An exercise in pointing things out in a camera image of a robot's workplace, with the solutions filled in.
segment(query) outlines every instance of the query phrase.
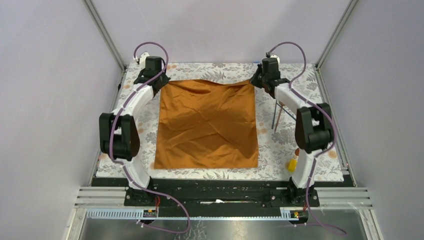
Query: gray floor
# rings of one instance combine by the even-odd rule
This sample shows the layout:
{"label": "gray floor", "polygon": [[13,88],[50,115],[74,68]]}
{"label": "gray floor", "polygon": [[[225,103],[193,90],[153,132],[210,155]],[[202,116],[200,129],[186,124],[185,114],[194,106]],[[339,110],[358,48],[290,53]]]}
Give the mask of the gray floor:
{"label": "gray floor", "polygon": [[[334,235],[322,227],[279,227],[286,221],[196,220],[186,234],[171,234],[140,228],[134,220],[87,219],[82,240],[366,240],[361,217],[354,210],[314,211],[322,223],[334,224],[347,231],[347,237]],[[158,227],[184,229],[187,222],[162,220],[152,223]]]}

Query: table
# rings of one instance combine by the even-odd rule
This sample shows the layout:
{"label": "table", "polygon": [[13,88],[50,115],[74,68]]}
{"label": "table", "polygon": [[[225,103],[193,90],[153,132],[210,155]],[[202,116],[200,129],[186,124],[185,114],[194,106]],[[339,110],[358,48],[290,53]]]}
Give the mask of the table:
{"label": "table", "polygon": [[[282,78],[292,79],[302,70],[302,64],[282,63],[279,66]],[[203,79],[220,84],[232,84],[247,80],[257,68],[255,63],[170,63],[166,74],[175,80]],[[117,105],[121,105],[131,93],[134,80],[141,67],[134,62],[128,66]],[[312,64],[307,64],[305,73],[293,83],[293,87],[317,103],[323,102]],[[156,152],[156,135],[159,121],[160,93],[146,106],[139,117],[137,126],[140,138],[142,163],[152,178],[166,179],[215,179],[215,180],[262,180],[287,181],[292,175],[286,163],[293,157],[297,148],[295,141],[295,121],[283,113],[276,132],[272,129],[275,100],[263,89],[255,89],[256,127],[259,145],[258,167],[255,168],[182,168],[153,169]],[[121,167],[107,156],[98,157],[96,177],[123,178]],[[343,181],[340,161],[335,149],[318,159],[315,181]]]}

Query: metal rod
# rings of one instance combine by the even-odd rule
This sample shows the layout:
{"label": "metal rod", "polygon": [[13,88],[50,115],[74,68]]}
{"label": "metal rod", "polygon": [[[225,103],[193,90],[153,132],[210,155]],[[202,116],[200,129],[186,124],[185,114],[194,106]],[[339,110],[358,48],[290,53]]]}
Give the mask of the metal rod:
{"label": "metal rod", "polygon": [[[319,92],[321,94],[322,101],[324,101],[324,102],[330,104],[330,106],[332,106],[331,101],[330,101],[328,94],[327,94],[327,88],[324,87],[324,81],[321,78],[321,74],[318,73],[318,69],[316,67],[313,68],[313,73],[315,74],[316,83],[318,84],[318,89],[319,89]],[[332,118],[333,118],[334,123],[336,124],[336,127],[337,127],[338,125],[337,125],[337,122],[335,120],[334,114],[332,114]],[[346,157],[343,156],[344,151],[341,148],[341,144],[339,144],[339,141],[340,141],[340,137],[337,138],[337,142],[336,142],[337,144],[335,145],[336,151],[340,155],[339,158],[338,158],[338,162],[339,162],[339,164],[342,168],[342,171],[343,171],[343,168],[345,168],[344,170],[347,171],[348,170],[347,169],[348,164],[347,164],[347,161],[346,161]]]}
{"label": "metal rod", "polygon": [[284,107],[281,107],[282,108],[282,110],[286,113],[286,114],[288,114],[289,116],[290,116],[290,118],[292,118],[294,121],[296,121],[296,117],[294,117],[289,111],[287,111]]}
{"label": "metal rod", "polygon": [[280,121],[280,117],[281,117],[282,109],[283,109],[283,106],[280,106],[280,108],[279,108],[279,112],[278,112],[278,117],[277,117],[277,122],[275,123],[274,133],[277,131],[277,127],[278,127],[278,123],[279,123],[279,121]]}
{"label": "metal rod", "polygon": [[90,14],[91,18],[93,19],[94,24],[96,25],[98,31],[101,34],[101,37],[103,38],[104,42],[106,43],[107,47],[109,48],[110,53],[112,54],[113,58],[115,59],[116,64],[118,64],[118,67],[124,71],[126,66],[125,62],[121,57],[121,54],[119,53],[117,47],[114,44],[114,41],[112,41],[111,36],[108,33],[108,30],[105,27],[105,24],[103,23],[102,19],[100,18],[99,13],[97,12],[96,7],[94,6],[94,3],[92,0],[82,0],[85,7],[87,8],[88,13]]}
{"label": "metal rod", "polygon": [[79,240],[83,230],[84,221],[86,220],[87,209],[79,208],[76,210],[69,234],[66,240]]}
{"label": "metal rod", "polygon": [[[368,191],[364,187],[316,187],[315,189],[321,203],[320,208],[352,209],[354,207],[372,209],[373,207]],[[125,196],[125,187],[81,187],[75,207],[86,209],[143,208],[124,206]]]}
{"label": "metal rod", "polygon": [[324,48],[324,51],[322,52],[321,56],[319,57],[318,61],[316,62],[316,67],[320,69],[327,56],[329,55],[330,50],[332,49],[334,43],[336,42],[337,38],[340,35],[340,32],[342,31],[343,27],[345,26],[346,22],[348,21],[349,17],[351,16],[353,10],[355,9],[355,6],[357,5],[358,0],[350,0],[349,4],[347,5],[346,9],[344,10],[343,15],[341,16],[340,21],[338,22],[337,26],[335,27],[334,32],[332,33],[330,40],[328,41],[327,45]]}
{"label": "metal rod", "polygon": [[[317,83],[318,83],[318,86],[320,87],[324,101],[326,101],[330,106],[333,106],[332,102],[330,100],[330,97],[328,95],[327,87],[325,85],[325,81],[324,81],[323,75],[321,73],[321,70],[315,68],[315,72],[316,72],[315,74],[317,76],[317,78],[316,78]],[[339,123],[337,121],[337,115],[333,112],[331,117],[332,117],[332,119],[335,123],[335,126],[337,128],[338,138],[337,138],[336,149],[337,149],[337,152],[339,153],[339,157],[342,160],[342,167],[347,167],[349,169],[349,173],[350,173],[350,177],[352,178],[353,185],[357,186],[358,183],[357,183],[357,180],[355,178],[355,173],[354,173],[354,170],[353,170],[352,165],[351,165],[352,161],[349,158],[348,153],[346,152],[346,145],[345,145],[345,141],[343,139],[343,135],[340,131]]]}
{"label": "metal rod", "polygon": [[277,112],[277,100],[275,100],[274,117],[272,118],[272,126],[271,126],[271,129],[274,129],[274,122],[275,122],[275,120],[276,120],[276,112]]}

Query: yellow object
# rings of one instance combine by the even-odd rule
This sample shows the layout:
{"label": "yellow object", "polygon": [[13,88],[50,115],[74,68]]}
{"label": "yellow object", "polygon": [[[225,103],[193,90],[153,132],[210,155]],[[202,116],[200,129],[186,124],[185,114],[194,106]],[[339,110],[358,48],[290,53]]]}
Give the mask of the yellow object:
{"label": "yellow object", "polygon": [[296,159],[292,159],[290,160],[290,162],[288,163],[288,168],[287,170],[289,172],[294,172],[296,170],[296,165],[298,164],[298,161]]}

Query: wrinkled fabric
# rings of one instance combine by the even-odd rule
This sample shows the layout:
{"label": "wrinkled fabric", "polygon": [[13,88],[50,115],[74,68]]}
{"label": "wrinkled fabric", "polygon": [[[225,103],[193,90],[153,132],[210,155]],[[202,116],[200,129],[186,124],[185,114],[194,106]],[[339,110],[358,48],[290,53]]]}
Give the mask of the wrinkled fabric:
{"label": "wrinkled fabric", "polygon": [[255,168],[258,154],[248,80],[170,81],[160,90],[155,169]]}

